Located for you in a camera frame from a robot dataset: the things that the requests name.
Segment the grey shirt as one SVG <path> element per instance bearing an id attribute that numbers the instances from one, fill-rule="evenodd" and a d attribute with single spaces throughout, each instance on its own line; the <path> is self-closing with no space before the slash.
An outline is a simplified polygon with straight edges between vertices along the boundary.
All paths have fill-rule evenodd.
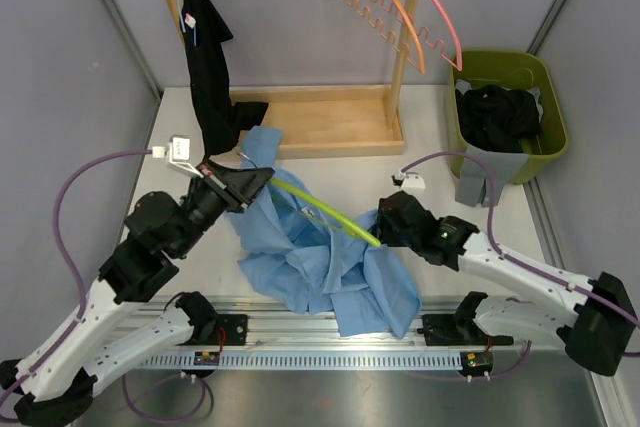
<path id="1" fill-rule="evenodd" d="M 517 174 L 530 159 L 530 154 L 525 150 L 523 153 L 491 152 L 474 147 L 468 142 L 464 153 L 462 185 L 456 189 L 456 200 L 470 206 L 496 205 L 504 186 L 515 181 Z"/>

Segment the light blue shirt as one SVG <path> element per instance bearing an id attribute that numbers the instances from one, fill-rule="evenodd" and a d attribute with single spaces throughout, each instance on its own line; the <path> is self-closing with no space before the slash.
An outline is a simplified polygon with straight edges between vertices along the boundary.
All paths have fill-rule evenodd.
<path id="1" fill-rule="evenodd" d="M 416 283 L 385 245 L 306 229 L 289 249 L 241 247 L 247 255 L 238 266 L 256 292 L 297 314 L 334 313 L 343 337 L 388 331 L 402 338 L 421 310 Z"/>

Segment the black long-sleeve shirt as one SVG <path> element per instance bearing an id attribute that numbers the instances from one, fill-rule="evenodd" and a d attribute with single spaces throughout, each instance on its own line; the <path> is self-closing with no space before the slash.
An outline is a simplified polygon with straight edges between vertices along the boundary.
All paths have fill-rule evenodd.
<path id="1" fill-rule="evenodd" d="M 455 83 L 458 123 L 474 147 L 500 153 L 523 153 L 522 140 L 541 133 L 540 90 L 508 89 L 487 84 L 474 89 L 463 79 Z"/>

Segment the pink wavy hanger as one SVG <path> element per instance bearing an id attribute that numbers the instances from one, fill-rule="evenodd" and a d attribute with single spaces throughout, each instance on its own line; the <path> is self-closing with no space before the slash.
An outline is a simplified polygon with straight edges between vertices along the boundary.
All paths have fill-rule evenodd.
<path id="1" fill-rule="evenodd" d="M 410 1 L 409 0 L 401 0 L 404 6 L 407 8 L 408 12 L 413 15 L 414 25 L 418 32 L 422 47 L 425 50 L 427 48 L 437 51 L 440 57 L 448 63 L 451 67 L 453 67 L 457 71 L 461 71 L 463 68 L 463 54 L 462 54 L 462 45 L 458 36 L 458 33 L 454 27 L 454 24 L 445 9 L 444 5 L 440 0 L 430 0 L 432 5 L 435 7 L 436 11 L 440 15 L 444 26 L 447 29 L 449 39 L 453 42 L 453 50 L 454 55 L 448 55 L 448 47 L 447 43 L 442 38 L 432 38 L 430 35 L 430 29 L 423 24 L 419 24 L 415 20 L 415 14 L 411 11 Z"/>

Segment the orange wooden hanger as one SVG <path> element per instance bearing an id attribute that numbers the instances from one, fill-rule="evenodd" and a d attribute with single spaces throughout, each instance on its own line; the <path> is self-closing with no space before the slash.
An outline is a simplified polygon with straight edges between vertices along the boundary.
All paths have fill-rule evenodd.
<path id="1" fill-rule="evenodd" d="M 341 0 L 376 30 L 397 53 L 409 55 L 407 62 L 421 74 L 427 63 L 418 32 L 401 0 Z"/>

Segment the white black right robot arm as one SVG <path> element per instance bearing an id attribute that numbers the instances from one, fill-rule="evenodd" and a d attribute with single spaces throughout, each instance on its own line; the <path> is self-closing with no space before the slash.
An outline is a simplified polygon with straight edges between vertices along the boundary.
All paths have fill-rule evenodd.
<path id="1" fill-rule="evenodd" d="M 627 356 L 639 320 L 623 282 L 596 279 L 530 258 L 519 259 L 485 231 L 459 217 L 435 217 L 399 191 L 378 204 L 376 236 L 436 266 L 498 284 L 518 299 L 496 301 L 471 292 L 451 315 L 443 345 L 483 345 L 516 339 L 561 348 L 581 367 L 613 376 Z"/>

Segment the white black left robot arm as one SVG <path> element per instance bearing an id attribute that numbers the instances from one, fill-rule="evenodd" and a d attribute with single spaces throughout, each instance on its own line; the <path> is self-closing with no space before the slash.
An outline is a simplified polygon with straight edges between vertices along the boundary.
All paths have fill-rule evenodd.
<path id="1" fill-rule="evenodd" d="M 195 171 L 179 201 L 161 191 L 141 197 L 125 220 L 126 239 L 100 267 L 78 308 L 31 355 L 2 362 L 1 387 L 18 397 L 12 422 L 66 426 L 154 354 L 225 341 L 218 312 L 197 291 L 180 294 L 133 333 L 105 341 L 177 274 L 175 260 L 185 258 L 223 213 L 243 213 L 274 175 L 270 167 L 234 169 L 210 160 Z"/>

